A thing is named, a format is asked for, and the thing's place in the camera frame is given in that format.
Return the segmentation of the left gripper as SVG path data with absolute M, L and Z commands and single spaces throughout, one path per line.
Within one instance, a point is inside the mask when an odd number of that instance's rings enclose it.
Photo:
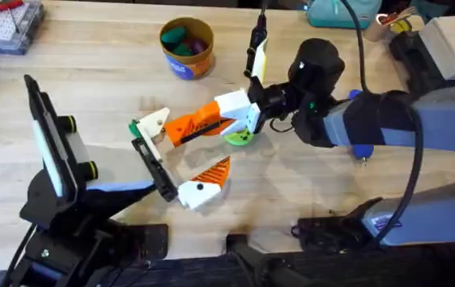
M 196 210 L 221 193 L 229 176 L 229 156 L 177 188 L 171 174 L 149 151 L 164 140 L 169 115 L 169 108 L 161 108 L 138 120 L 136 127 L 145 143 L 136 139 L 130 148 L 88 144 L 82 148 L 78 159 L 89 169 L 82 196 L 86 207 L 110 218 L 156 193 L 164 202 L 178 197 L 186 209 Z

